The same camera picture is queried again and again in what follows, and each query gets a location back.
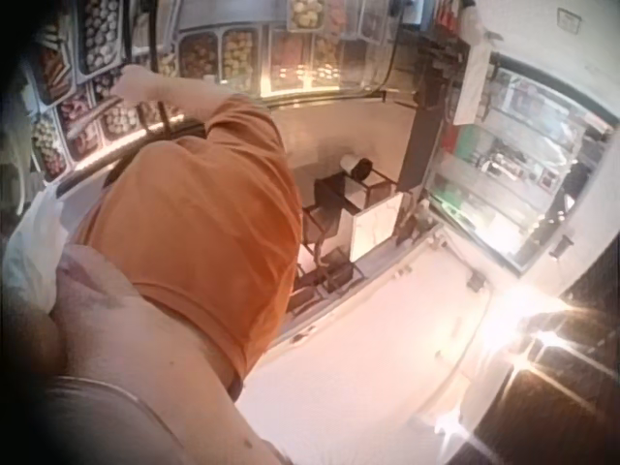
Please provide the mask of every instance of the white wall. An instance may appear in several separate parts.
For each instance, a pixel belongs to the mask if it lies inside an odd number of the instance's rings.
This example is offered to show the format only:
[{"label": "white wall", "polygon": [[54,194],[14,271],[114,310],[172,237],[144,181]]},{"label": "white wall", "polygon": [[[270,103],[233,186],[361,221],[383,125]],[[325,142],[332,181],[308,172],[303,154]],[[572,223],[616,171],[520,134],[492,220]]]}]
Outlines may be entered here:
[{"label": "white wall", "polygon": [[[498,51],[571,84],[620,115],[620,2],[478,0],[487,29],[504,36]],[[583,18],[577,35],[557,26],[557,9]]]}]

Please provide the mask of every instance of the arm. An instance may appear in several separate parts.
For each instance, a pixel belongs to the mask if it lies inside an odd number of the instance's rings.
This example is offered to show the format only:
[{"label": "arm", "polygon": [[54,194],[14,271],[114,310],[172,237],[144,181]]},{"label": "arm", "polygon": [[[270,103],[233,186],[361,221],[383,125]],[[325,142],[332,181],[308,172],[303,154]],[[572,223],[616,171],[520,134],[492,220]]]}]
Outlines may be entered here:
[{"label": "arm", "polygon": [[164,102],[183,109],[189,116],[205,123],[218,107],[234,95],[229,88],[213,81],[165,77],[138,65],[123,68],[123,76],[111,93],[128,104]]}]

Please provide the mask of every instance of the food container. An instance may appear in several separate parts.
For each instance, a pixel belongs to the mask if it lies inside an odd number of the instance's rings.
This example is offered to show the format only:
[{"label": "food container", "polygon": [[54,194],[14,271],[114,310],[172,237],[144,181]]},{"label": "food container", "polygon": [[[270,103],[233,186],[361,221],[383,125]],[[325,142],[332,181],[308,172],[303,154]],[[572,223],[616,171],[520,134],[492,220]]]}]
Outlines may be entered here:
[{"label": "food container", "polygon": [[[142,66],[150,69],[150,59],[148,54],[143,54],[136,57],[136,61]],[[166,76],[168,78],[178,77],[178,63],[175,53],[171,52],[160,54],[158,56],[158,67],[160,75]],[[141,107],[142,111],[144,112],[144,120],[146,121],[146,124],[150,126],[152,124],[162,122],[157,102],[143,103],[141,104]],[[168,118],[181,114],[180,108],[174,107],[172,105],[164,104],[164,108],[166,109],[166,114],[168,115]]]},{"label": "food container", "polygon": [[76,91],[70,47],[57,23],[45,26],[28,53],[30,75],[39,109],[45,112]]},{"label": "food container", "polygon": [[[93,78],[92,92],[96,104],[99,104],[109,96],[109,90],[116,84],[119,78],[120,68],[114,68]],[[120,103],[106,111],[100,118],[100,124],[104,136],[110,142],[140,129],[138,112],[135,108],[126,107],[124,103]]]},{"label": "food container", "polygon": [[332,36],[315,35],[312,43],[312,86],[330,87],[340,83],[344,44]]},{"label": "food container", "polygon": [[344,87],[360,87],[366,72],[368,43],[364,40],[345,41],[340,83]]},{"label": "food container", "polygon": [[271,91],[303,88],[309,71],[309,34],[294,34],[284,28],[269,31],[269,81]]},{"label": "food container", "polygon": [[66,150],[53,110],[37,114],[32,119],[32,154],[47,183],[67,172]]},{"label": "food container", "polygon": [[[62,134],[67,134],[73,121],[80,118],[95,106],[89,85],[82,85],[71,98],[56,107],[58,122]],[[69,155],[79,162],[104,146],[104,139],[99,121],[93,121],[74,140],[65,140]]]},{"label": "food container", "polygon": [[214,76],[219,79],[220,38],[213,30],[191,32],[179,37],[178,67],[183,78],[203,79]]},{"label": "food container", "polygon": [[326,0],[287,0],[287,29],[319,32],[326,23]]},{"label": "food container", "polygon": [[121,63],[123,1],[74,0],[78,83]]},{"label": "food container", "polygon": [[363,0],[357,35],[364,41],[379,44],[384,38],[389,2]]},{"label": "food container", "polygon": [[230,27],[223,31],[220,51],[223,84],[238,92],[260,93],[260,39],[255,27]]}]

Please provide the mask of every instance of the hand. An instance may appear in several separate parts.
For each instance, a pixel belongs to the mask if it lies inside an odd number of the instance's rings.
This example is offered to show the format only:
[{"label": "hand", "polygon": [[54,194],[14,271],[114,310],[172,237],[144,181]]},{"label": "hand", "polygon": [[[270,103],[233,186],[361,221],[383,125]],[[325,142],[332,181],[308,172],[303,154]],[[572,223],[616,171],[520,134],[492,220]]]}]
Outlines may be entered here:
[{"label": "hand", "polygon": [[161,100],[159,94],[165,78],[139,65],[127,65],[110,93],[122,98],[128,105]]}]

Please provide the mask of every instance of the tray of food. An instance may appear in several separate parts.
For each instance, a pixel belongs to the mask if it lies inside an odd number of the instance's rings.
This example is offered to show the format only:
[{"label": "tray of food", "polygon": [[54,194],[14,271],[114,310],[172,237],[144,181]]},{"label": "tray of food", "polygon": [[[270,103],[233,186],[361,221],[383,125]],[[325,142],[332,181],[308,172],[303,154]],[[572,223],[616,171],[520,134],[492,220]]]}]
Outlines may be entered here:
[{"label": "tray of food", "polygon": [[310,35],[294,34],[285,28],[269,31],[269,81],[272,91],[303,88],[309,69]]},{"label": "tray of food", "polygon": [[120,64],[122,1],[74,1],[78,82],[90,80]]},{"label": "tray of food", "polygon": [[[94,107],[94,101],[89,95],[87,85],[82,85],[69,99],[56,107],[58,122],[62,134],[67,134],[71,123]],[[66,140],[69,155],[75,162],[79,162],[101,149],[104,140],[99,121],[93,121],[74,140]]]},{"label": "tray of food", "polygon": [[[120,68],[114,68],[93,78],[92,91],[95,104],[99,104],[109,96],[109,90],[119,78]],[[104,136],[109,141],[118,140],[140,128],[136,109],[126,107],[123,103],[106,111],[100,118],[100,122]]]},{"label": "tray of food", "polygon": [[40,112],[76,90],[70,29],[66,11],[59,11],[37,32],[28,52],[25,71],[36,90]]},{"label": "tray of food", "polygon": [[39,171],[51,182],[67,171],[67,157],[53,111],[32,119],[32,152]]},{"label": "tray of food", "polygon": [[312,86],[330,87],[340,83],[343,41],[333,36],[314,36],[312,45]]},{"label": "tray of food", "polygon": [[[148,54],[140,55],[136,58],[136,61],[142,66],[150,69],[150,59]],[[158,66],[159,66],[159,74],[162,76],[166,76],[168,78],[176,78],[178,77],[178,68],[176,62],[176,54],[175,53],[165,53],[160,54],[158,56]],[[159,114],[159,108],[157,106],[157,102],[149,102],[141,104],[142,111],[144,112],[144,120],[146,124],[156,124],[161,123],[162,118]],[[180,108],[174,107],[172,105],[164,104],[166,109],[166,114],[168,118],[177,116],[181,114]]]},{"label": "tray of food", "polygon": [[260,89],[260,32],[255,27],[230,27],[223,31],[220,53],[222,83],[247,94]]},{"label": "tray of food", "polygon": [[291,32],[318,32],[323,30],[326,18],[326,0],[287,0],[287,29]]}]

